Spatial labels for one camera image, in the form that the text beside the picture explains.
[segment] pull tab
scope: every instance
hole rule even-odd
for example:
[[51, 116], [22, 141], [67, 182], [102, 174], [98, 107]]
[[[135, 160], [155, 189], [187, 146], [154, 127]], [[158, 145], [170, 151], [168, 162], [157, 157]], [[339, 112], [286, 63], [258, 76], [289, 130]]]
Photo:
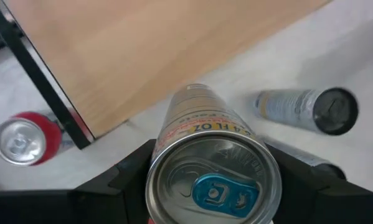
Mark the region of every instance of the pull tab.
[[206, 174], [192, 188], [193, 201], [203, 209], [244, 218], [257, 201], [259, 191], [220, 174]]

